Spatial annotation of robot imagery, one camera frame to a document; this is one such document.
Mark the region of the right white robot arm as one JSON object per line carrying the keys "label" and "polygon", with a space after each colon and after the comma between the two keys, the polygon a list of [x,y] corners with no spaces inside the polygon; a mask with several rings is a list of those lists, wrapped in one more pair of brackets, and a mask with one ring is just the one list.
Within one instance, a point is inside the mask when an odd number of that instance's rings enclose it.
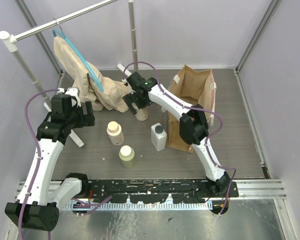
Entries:
{"label": "right white robot arm", "polygon": [[209,191],[221,197],[230,189],[232,180],[226,169],[221,166],[209,140],[209,125],[205,112],[200,105],[191,105],[169,92],[158,80],[144,79],[138,72],[132,73],[123,84],[130,93],[123,97],[132,114],[156,103],[166,109],[179,122],[179,136],[196,152],[202,163],[209,184]]}

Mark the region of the cream bottle beige cap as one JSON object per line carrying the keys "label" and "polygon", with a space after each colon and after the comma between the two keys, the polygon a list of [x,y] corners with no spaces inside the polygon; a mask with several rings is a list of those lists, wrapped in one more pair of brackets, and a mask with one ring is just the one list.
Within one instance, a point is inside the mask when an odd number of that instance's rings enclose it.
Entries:
{"label": "cream bottle beige cap", "polygon": [[146,107],[142,108],[142,109],[137,109],[135,117],[138,121],[141,121],[141,122],[147,120],[149,117],[148,109]]}

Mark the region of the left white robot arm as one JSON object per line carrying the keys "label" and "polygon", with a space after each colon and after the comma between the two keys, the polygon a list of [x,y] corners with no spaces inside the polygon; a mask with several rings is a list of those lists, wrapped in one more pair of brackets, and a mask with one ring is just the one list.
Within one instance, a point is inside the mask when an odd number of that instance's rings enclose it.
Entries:
{"label": "left white robot arm", "polygon": [[5,214],[18,231],[32,229],[50,232],[58,222],[60,210],[75,196],[85,198],[90,193],[88,177],[69,173],[52,193],[49,186],[57,160],[73,129],[95,124],[92,104],[84,113],[78,90],[70,88],[51,99],[51,110],[33,132],[36,149],[22,190],[15,202],[8,202]]}

